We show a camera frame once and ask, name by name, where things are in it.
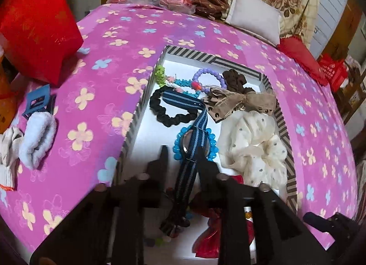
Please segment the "striped white jewelry box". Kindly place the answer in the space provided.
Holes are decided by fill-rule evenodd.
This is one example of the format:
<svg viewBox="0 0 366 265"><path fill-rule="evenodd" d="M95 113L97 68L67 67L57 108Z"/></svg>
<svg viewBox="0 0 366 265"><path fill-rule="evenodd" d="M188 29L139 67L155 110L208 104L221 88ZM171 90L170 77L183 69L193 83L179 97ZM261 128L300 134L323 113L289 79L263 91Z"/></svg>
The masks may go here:
<svg viewBox="0 0 366 265"><path fill-rule="evenodd" d="M169 238L183 235L184 249L193 248L196 239L208 228L208 218L194 213L201 192L201 182L197 169L197 150L204 149L208 161L216 163L219 172L234 176L234 170L221 166L217 141L221 122L215 123L207 113L201 98L171 91L164 96L175 106L195 107L197 118L190 123L165 127L156 120L150 111L149 100L152 92L158 89L157 73L152 73L138 103L137 115L133 118L132 130L127 134L122 148L121 165L118 169L120 184L145 171L146 165L156 160L161 147L167 146L169 160L166 180L158 208L144 210L143 253L146 239L164 234ZM249 246L251 262L256 262L255 240Z"/></svg>

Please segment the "pink floral bed sheet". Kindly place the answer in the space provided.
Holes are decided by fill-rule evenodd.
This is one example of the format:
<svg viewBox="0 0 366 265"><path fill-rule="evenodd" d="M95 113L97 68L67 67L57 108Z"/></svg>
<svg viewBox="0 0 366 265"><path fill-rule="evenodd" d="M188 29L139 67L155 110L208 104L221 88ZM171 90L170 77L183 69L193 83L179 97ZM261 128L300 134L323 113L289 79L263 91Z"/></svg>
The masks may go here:
<svg viewBox="0 0 366 265"><path fill-rule="evenodd" d="M283 112L301 212L357 213L357 177L349 138L328 87L294 60L232 27L200 17L105 4L79 21L84 43L57 89L59 129L45 168L20 166L16 191L1 192L1 215L34 251L92 185L108 181L136 106L165 46L199 60L217 58L266 75Z"/></svg>

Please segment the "red shopping bag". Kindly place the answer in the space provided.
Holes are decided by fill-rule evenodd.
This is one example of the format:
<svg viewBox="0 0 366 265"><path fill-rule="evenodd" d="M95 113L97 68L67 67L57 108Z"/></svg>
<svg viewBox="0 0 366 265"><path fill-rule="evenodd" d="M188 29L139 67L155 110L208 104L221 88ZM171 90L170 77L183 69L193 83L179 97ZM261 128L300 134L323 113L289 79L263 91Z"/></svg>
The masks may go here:
<svg viewBox="0 0 366 265"><path fill-rule="evenodd" d="M325 53L318 58L318 63L333 93L337 93L342 86L348 84L348 72L344 59L334 60L328 53Z"/></svg>

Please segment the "white pillow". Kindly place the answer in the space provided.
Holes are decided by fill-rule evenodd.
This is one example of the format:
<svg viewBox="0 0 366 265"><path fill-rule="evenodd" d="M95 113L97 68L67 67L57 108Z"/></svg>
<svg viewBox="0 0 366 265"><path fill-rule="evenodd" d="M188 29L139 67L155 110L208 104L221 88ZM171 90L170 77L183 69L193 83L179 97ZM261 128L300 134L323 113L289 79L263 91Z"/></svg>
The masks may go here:
<svg viewBox="0 0 366 265"><path fill-rule="evenodd" d="M282 15L262 0L232 0L225 23L277 46L280 43Z"/></svg>

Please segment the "orange plastic basket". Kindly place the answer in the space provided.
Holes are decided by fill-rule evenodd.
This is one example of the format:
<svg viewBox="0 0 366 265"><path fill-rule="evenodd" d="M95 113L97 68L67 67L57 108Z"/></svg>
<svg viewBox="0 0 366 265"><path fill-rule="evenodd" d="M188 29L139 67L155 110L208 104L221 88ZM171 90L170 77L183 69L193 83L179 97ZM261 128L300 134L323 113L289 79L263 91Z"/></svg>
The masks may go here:
<svg viewBox="0 0 366 265"><path fill-rule="evenodd" d="M3 67L4 51L1 48L1 75L0 75L0 131L3 134L11 125L17 112L17 93L11 89L9 75Z"/></svg>

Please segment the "red cushion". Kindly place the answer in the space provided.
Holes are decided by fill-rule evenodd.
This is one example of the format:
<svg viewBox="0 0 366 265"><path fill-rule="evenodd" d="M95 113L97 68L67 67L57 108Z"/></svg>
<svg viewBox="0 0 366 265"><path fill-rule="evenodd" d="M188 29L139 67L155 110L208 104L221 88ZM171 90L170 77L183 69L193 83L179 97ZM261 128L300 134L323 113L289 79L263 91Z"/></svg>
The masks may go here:
<svg viewBox="0 0 366 265"><path fill-rule="evenodd" d="M328 80L319 63L300 38L296 36L280 38L277 49L295 60L318 84L322 86L328 85Z"/></svg>

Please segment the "brown ribbon bow clip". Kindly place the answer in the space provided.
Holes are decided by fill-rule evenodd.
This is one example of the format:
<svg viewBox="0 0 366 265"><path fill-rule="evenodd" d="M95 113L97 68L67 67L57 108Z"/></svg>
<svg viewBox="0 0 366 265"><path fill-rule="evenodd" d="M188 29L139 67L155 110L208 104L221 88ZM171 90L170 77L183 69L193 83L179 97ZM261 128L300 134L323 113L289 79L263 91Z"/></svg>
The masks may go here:
<svg viewBox="0 0 366 265"><path fill-rule="evenodd" d="M272 115L277 105L277 98L273 93L250 91L241 94L220 87L211 87L202 101L215 123L223 121L236 111L244 111L245 108Z"/></svg>

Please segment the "red bow hair clip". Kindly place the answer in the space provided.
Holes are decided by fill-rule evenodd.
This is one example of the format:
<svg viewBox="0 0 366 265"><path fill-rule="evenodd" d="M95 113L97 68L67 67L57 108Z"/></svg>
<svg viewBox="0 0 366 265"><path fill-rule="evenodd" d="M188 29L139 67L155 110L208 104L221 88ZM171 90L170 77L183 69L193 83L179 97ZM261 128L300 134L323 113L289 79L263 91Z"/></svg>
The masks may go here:
<svg viewBox="0 0 366 265"><path fill-rule="evenodd" d="M244 184L244 179L241 175L231 176L237 183ZM249 246L253 242L254 227L253 216L249 209L244 208L244 213L248 228L248 242ZM220 209L193 209L194 213L208 218L208 228L196 239L193 244L192 252L196 257L205 259L215 259L220 254L220 237L221 237L221 217Z"/></svg>

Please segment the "dark brown scrunchie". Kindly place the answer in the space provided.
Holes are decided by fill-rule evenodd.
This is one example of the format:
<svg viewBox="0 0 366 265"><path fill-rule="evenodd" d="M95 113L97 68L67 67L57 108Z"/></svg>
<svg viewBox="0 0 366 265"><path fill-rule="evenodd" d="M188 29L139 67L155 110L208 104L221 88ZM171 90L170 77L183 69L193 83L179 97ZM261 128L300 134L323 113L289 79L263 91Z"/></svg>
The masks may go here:
<svg viewBox="0 0 366 265"><path fill-rule="evenodd" d="M247 81L245 77L242 74L239 74L236 70L229 69L224 71L222 75L226 81L227 90L240 94L254 92L253 88L244 87Z"/></svg>

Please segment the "cream dotted scrunchie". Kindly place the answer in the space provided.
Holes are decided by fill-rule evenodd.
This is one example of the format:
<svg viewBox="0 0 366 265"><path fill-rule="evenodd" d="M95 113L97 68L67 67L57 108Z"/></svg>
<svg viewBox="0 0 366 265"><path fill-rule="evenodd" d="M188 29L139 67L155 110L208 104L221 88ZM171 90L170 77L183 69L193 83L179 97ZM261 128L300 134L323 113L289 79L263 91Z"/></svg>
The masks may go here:
<svg viewBox="0 0 366 265"><path fill-rule="evenodd" d="M239 173L244 183L281 191L287 184L288 151L276 134L275 119L257 111L236 111L221 122L217 141L222 167Z"/></svg>

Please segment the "red gift bag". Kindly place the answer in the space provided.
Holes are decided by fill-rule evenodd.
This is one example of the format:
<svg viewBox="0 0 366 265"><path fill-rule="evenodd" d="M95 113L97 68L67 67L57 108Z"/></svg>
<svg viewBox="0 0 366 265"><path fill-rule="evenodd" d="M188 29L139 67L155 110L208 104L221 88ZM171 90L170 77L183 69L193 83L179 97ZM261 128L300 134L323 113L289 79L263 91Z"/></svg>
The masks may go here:
<svg viewBox="0 0 366 265"><path fill-rule="evenodd" d="M23 76L61 85L82 45L66 0L1 0L1 47Z"/></svg>

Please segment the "black scrunchie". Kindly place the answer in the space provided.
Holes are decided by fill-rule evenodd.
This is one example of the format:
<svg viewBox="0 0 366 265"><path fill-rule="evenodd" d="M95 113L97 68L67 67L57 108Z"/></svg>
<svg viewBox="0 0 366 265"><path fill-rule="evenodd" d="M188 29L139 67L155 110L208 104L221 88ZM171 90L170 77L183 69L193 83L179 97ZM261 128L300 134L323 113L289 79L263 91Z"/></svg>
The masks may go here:
<svg viewBox="0 0 366 265"><path fill-rule="evenodd" d="M164 96L171 91L174 91L172 87L163 86L152 92L149 108L156 120L167 128L193 122L199 114L198 109L195 107L183 107L181 104L175 106L174 102L168 102L168 99Z"/></svg>

